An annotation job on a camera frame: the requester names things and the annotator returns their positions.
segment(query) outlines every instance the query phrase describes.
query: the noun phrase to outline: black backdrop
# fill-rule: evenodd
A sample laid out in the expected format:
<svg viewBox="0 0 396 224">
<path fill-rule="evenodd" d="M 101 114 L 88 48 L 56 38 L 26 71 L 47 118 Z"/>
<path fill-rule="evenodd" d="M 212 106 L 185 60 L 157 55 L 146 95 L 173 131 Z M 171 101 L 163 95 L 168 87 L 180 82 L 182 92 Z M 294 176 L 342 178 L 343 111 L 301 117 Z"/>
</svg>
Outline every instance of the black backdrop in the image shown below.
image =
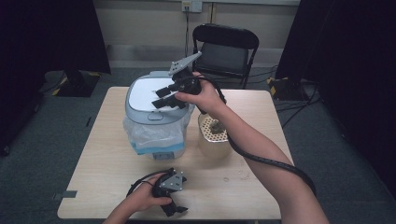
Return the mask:
<svg viewBox="0 0 396 224">
<path fill-rule="evenodd" d="M 32 114 L 48 71 L 110 74 L 92 0 L 0 2 L 0 149 Z"/>
<path fill-rule="evenodd" d="M 302 0 L 276 78 L 306 78 L 396 197 L 396 3 Z"/>
</svg>

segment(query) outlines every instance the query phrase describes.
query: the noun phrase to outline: plastic container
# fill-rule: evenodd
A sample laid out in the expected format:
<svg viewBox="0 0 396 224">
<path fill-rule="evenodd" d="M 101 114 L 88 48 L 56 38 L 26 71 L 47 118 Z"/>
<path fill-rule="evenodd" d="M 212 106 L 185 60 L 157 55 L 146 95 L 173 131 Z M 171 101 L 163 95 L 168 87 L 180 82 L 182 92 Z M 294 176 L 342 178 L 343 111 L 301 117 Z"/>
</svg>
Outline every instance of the plastic container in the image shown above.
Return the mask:
<svg viewBox="0 0 396 224">
<path fill-rule="evenodd" d="M 194 106 L 157 109 L 151 103 L 159 99 L 155 91 L 173 83 L 168 72 L 156 71 L 137 79 L 128 90 L 123 127 L 138 155 L 172 160 L 185 151 L 186 130 Z"/>
</svg>

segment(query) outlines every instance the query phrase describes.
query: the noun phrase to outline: chair backrest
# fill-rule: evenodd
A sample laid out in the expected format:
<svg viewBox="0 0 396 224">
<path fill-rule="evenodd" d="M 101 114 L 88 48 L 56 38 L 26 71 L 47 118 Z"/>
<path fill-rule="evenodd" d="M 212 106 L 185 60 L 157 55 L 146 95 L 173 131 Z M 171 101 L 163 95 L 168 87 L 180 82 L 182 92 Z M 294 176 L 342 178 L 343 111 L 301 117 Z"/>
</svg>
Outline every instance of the chair backrest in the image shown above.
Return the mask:
<svg viewBox="0 0 396 224">
<path fill-rule="evenodd" d="M 194 51 L 198 50 L 197 41 L 240 49 L 259 47 L 259 38 L 247 29 L 205 23 L 197 26 L 192 32 Z"/>
</svg>

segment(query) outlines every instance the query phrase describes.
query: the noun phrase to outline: gray carpet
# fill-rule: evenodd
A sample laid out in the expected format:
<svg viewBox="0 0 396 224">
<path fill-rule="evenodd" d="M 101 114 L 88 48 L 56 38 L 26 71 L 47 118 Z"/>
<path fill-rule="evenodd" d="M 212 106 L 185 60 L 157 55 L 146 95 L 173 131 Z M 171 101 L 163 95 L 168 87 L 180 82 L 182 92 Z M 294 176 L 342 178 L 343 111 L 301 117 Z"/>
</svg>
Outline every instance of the gray carpet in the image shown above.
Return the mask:
<svg viewBox="0 0 396 224">
<path fill-rule="evenodd" d="M 66 190 L 108 88 L 129 86 L 152 70 L 167 69 L 113 68 L 112 75 L 99 79 L 90 98 L 55 97 L 51 91 L 45 92 L 40 109 L 10 146 L 10 155 L 0 158 L 0 223 L 101 223 L 103 220 L 59 219 L 60 201 L 53 196 Z M 264 80 L 271 76 L 271 68 L 253 68 L 251 75 L 256 74 L 247 89 L 268 91 Z M 43 90 L 56 84 L 61 75 L 46 74 L 48 83 Z M 238 81 L 231 82 L 220 86 L 240 89 Z M 308 94 L 313 93 L 313 86 L 304 87 Z M 275 104 L 279 110 L 301 105 Z M 296 111 L 279 111 L 281 123 Z M 295 164 L 316 183 L 318 199 L 331 223 L 396 223 L 396 202 L 367 161 L 342 137 L 336 118 L 321 101 L 293 117 L 284 133 Z"/>
</svg>

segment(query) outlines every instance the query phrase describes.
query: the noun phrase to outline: wall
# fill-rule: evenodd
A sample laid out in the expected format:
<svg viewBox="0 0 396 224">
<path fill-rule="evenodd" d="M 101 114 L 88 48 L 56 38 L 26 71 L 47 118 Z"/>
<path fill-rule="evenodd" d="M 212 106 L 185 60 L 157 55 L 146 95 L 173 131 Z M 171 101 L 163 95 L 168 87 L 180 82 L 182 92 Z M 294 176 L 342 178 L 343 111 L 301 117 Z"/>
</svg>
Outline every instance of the wall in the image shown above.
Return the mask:
<svg viewBox="0 0 396 224">
<path fill-rule="evenodd" d="M 223 2 L 203 2 L 201 13 L 189 13 L 189 54 L 192 53 L 193 28 L 212 21 L 251 30 L 261 41 L 254 65 L 277 64 L 297 11 L 297 1 L 259 1 L 267 2 L 265 5 L 253 0 L 244 1 L 251 4 Z M 110 61 L 142 64 L 184 57 L 187 20 L 180 1 L 101 0 L 94 3 L 105 43 L 112 51 Z"/>
</svg>

